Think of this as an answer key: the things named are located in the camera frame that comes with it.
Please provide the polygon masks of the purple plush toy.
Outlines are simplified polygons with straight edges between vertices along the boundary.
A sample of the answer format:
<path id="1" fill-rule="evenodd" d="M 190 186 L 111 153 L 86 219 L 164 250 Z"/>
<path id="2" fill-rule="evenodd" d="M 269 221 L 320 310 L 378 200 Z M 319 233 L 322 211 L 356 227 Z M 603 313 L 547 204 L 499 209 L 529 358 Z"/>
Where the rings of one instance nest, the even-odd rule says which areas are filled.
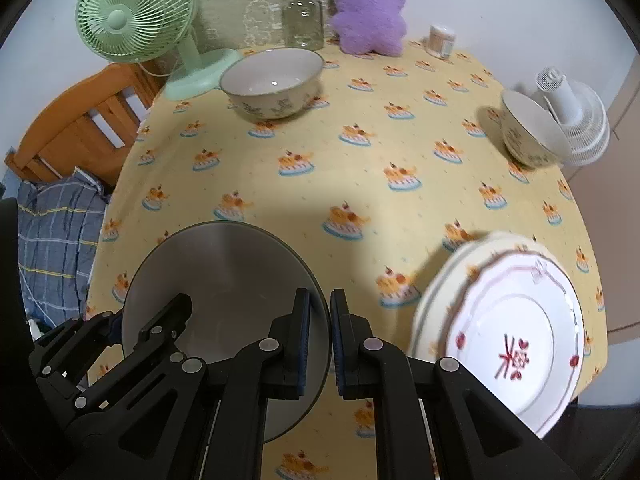
<path id="1" fill-rule="evenodd" d="M 333 0 L 331 27 L 346 54 L 375 52 L 398 58 L 407 26 L 401 16 L 406 0 Z"/>

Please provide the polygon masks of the green desk fan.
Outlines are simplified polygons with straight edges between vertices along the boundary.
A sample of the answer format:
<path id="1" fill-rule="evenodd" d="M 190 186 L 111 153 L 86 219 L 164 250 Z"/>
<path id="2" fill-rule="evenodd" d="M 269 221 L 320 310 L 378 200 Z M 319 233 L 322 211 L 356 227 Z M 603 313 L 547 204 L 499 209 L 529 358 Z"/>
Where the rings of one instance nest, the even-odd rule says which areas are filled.
<path id="1" fill-rule="evenodd" d="M 77 0 L 75 23 L 85 45 L 113 63 L 141 64 L 177 50 L 181 65 L 167 77 L 164 95 L 186 101 L 218 89 L 242 58 L 232 49 L 200 52 L 196 12 L 198 0 Z"/>

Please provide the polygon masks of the large yellow floral plate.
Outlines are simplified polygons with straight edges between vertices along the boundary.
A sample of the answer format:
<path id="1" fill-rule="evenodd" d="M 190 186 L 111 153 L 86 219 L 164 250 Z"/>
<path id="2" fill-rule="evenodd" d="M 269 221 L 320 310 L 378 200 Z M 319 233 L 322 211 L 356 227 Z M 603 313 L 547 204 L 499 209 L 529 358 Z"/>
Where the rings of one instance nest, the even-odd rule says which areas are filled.
<path id="1" fill-rule="evenodd" d="M 435 362 L 442 355 L 460 295 L 485 266 L 507 252 L 536 252 L 559 263 L 543 244 L 509 232 L 492 232 L 463 244 L 432 279 L 414 312 L 409 356 Z"/>

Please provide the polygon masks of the white clip fan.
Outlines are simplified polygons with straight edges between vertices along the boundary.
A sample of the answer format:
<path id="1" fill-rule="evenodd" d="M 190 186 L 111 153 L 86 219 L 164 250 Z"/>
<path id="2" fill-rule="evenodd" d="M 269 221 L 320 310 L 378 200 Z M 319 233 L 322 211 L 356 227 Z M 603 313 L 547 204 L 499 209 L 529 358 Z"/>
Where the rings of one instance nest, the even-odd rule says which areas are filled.
<path id="1" fill-rule="evenodd" d="M 564 158 L 564 165 L 582 167 L 596 162 L 608 148 L 611 136 L 608 115 L 597 92 L 553 66 L 537 74 L 536 85 L 570 144 L 570 156 Z"/>

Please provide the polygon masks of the floral ceramic bowl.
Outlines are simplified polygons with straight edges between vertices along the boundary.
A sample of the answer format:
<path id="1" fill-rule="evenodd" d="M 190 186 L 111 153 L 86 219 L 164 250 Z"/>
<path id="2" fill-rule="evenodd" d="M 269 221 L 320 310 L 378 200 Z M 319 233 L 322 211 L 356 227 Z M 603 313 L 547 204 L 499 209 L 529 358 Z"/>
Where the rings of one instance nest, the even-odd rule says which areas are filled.
<path id="1" fill-rule="evenodd" d="M 204 222 L 157 245 L 132 278 L 124 303 L 122 351 L 179 292 L 192 314 L 177 339 L 186 356 L 206 363 L 232 358 L 269 334 L 272 321 L 292 311 L 295 292 L 310 293 L 305 392 L 297 401 L 268 405 L 268 441 L 293 429 L 318 400 L 331 361 L 330 315 L 319 284 L 301 258 L 272 234 L 232 221 Z"/>
<path id="2" fill-rule="evenodd" d="M 572 154 L 567 137 L 552 115 L 514 90 L 501 92 L 501 132 L 510 154 L 530 168 L 565 162 Z"/>
<path id="3" fill-rule="evenodd" d="M 230 66 L 220 78 L 220 88 L 245 115 L 260 120 L 287 118 L 320 94 L 323 67 L 317 52 L 269 49 Z"/>

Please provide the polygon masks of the yellow patterned tablecloth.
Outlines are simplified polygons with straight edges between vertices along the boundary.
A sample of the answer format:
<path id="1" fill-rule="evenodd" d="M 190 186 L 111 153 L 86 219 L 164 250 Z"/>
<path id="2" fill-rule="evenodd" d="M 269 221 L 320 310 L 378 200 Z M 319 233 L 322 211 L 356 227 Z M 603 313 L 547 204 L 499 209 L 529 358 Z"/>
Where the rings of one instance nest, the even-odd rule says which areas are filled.
<path id="1" fill-rule="evenodd" d="M 87 311 L 119 309 L 143 259 L 205 220 L 240 220 L 293 247 L 322 289 L 344 289 L 375 333 L 406 344 L 416 307 L 392 278 L 424 288 L 454 245 L 493 230 L 548 247 L 577 288 L 587 351 L 578 384 L 606 362 L 606 323 L 584 220 L 559 169 L 506 156 L 501 86 L 465 53 L 415 44 L 400 58 L 323 50 L 323 88 L 302 114 L 254 124 L 220 91 L 157 99 L 107 208 Z"/>

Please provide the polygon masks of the cotton swab container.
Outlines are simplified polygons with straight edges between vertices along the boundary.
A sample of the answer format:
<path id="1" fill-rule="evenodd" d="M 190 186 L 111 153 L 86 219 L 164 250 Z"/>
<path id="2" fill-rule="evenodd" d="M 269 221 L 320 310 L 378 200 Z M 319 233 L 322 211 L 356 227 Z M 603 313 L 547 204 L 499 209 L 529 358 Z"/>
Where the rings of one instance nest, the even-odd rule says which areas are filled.
<path id="1" fill-rule="evenodd" d="M 426 52 L 441 60 L 450 58 L 457 35 L 450 27 L 433 24 L 428 35 Z"/>

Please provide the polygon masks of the grey plaid pillow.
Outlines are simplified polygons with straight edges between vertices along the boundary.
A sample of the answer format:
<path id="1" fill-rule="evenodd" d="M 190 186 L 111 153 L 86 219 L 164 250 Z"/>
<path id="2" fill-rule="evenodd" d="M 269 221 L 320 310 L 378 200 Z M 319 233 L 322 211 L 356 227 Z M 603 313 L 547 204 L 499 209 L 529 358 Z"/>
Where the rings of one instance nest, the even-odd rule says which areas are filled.
<path id="1" fill-rule="evenodd" d="M 55 328 L 81 318 L 107 200 L 102 183 L 80 168 L 17 192 L 18 273 L 27 316 Z"/>

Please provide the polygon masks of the glass jar dark lid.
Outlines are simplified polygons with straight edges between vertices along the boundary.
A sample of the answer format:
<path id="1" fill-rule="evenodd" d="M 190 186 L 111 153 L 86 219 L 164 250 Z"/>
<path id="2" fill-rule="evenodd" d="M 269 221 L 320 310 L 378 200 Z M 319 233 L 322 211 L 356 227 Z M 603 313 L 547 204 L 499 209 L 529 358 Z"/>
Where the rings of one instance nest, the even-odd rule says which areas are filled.
<path id="1" fill-rule="evenodd" d="M 281 27 L 287 48 L 318 51 L 323 48 L 323 11 L 320 0 L 281 0 Z"/>

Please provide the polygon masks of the red pattern white plate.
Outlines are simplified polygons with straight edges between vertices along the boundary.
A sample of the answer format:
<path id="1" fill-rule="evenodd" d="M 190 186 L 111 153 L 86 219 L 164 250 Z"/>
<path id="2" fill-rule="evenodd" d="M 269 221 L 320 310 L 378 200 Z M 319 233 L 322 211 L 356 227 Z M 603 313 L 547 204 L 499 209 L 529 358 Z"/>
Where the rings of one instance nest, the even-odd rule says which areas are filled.
<path id="1" fill-rule="evenodd" d="M 544 437 L 574 396 L 584 355 L 582 308 L 565 270 L 536 252 L 507 252 L 480 271 L 457 307 L 441 356 Z"/>

